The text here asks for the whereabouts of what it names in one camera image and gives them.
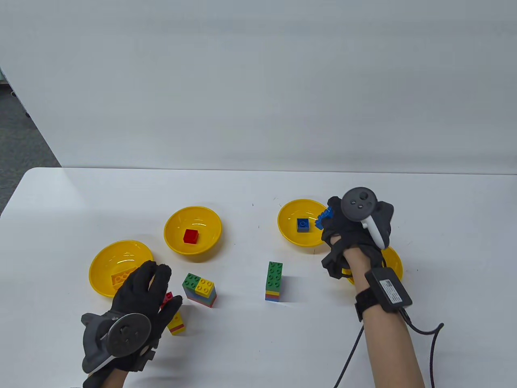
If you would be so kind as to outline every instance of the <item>lego brick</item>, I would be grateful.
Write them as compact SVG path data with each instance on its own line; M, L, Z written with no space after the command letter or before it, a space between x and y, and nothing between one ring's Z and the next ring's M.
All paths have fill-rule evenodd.
M198 302L202 304L203 306L212 307L214 305L214 302L217 298L217 293L215 288L212 290L212 294L208 298L205 298L203 296L197 295L195 292L192 292L191 290L188 290L185 292L188 299Z
M172 299L172 292L168 292L167 294L165 294L165 298L163 298L163 303L162 305L160 306L160 309L163 309L163 307L168 303L170 302Z
M199 276L195 276L189 273L183 281L183 289L185 290L185 292L187 292L187 290L195 292L197 284L200 280L201 278Z
M181 318L181 314L180 314L180 312L178 311L178 312L176 313L176 315L173 317L172 321L170 321L170 322L168 323L167 328L168 328L169 330L172 330L172 329L174 329L175 327L181 326L181 325L183 325L183 324L184 324L184 323L183 323L183 319Z
M183 333L186 329L187 328L185 326L181 325L177 329L169 330L169 331L171 332L172 335L178 335L179 333Z
M297 218L296 228L298 233L304 233L309 231L309 219L308 218Z
M282 263L269 262L266 279L266 291L278 292L282 285Z
M111 285L113 286L113 288L115 290L118 290L120 287L122 287L122 285L124 284L124 282L126 281L128 276L134 270L136 270L136 267L133 267L133 268L130 268L128 270L121 271L121 272L118 272L118 273L116 273L114 275L111 275Z
M179 311L176 313L172 321L169 322L167 329L169 329L172 335L176 335L185 331L185 324L183 323L183 319L181 318Z
M197 244L197 238L199 237L199 231L193 229L187 229L183 235L183 242L185 244Z
M325 218L332 218L334 216L334 210L332 210L332 207L328 207L325 209L325 211L323 213L321 213L317 220L316 220L316 227L320 230L323 230L323 224L322 224L322 220L325 219Z
M265 299L267 301L270 301L270 302L279 302L280 301L280 297L279 296L268 295L268 294L266 294L266 298Z
M197 287L195 288L196 294L199 296L208 298L210 297L210 294L212 294L212 291L214 290L215 286L214 283L210 280L206 279L200 279L199 283L197 284Z

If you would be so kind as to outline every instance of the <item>black cable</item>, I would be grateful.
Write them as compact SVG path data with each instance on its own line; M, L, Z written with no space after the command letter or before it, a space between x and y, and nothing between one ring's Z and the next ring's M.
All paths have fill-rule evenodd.
M345 366L343 367L343 370L341 371L341 374L339 375L339 378L334 385L334 388L338 388L339 383L341 382L341 379L343 378L343 375L345 374L346 369L348 368L348 364L350 363L350 360L352 359L352 356L354 355L354 352L357 348L357 344L359 343L359 340L361 339L362 332L364 331L364 326L361 327L361 330L359 330L359 334L357 335L357 339L355 341L354 346L352 347L352 350L350 352L350 355L348 356L348 359L345 362Z
M416 328L411 323L411 318L409 317L409 315L407 314L405 309L402 308L400 310L400 315L402 315L402 318L404 319L404 321L406 321L407 325L409 327L411 327L416 333L422 334L422 335L432 335L433 336L433 341L431 342L431 355L429 356L429 375L431 376L431 388L434 388L434 375L433 375L434 346L436 344L436 339L438 338L438 333L444 327L444 324L440 323L436 329L431 330L430 332L425 332L423 330Z

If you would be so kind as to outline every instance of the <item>gray carpet floor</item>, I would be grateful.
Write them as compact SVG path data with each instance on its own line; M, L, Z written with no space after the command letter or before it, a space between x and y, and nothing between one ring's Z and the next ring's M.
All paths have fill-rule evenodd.
M59 167L46 141L8 85L0 85L0 214L25 171Z

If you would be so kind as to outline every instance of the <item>white wall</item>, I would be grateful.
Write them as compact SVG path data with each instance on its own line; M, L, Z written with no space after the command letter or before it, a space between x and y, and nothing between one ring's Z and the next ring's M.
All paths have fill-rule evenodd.
M1 0L64 166L517 172L515 0Z

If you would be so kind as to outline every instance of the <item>label sticker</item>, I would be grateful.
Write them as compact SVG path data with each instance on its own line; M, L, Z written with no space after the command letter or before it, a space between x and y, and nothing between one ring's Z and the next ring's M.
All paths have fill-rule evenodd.
M388 295L388 298L393 304L402 302L402 298L391 283L390 279L381 280L379 283L384 288L384 292L386 292L386 295Z

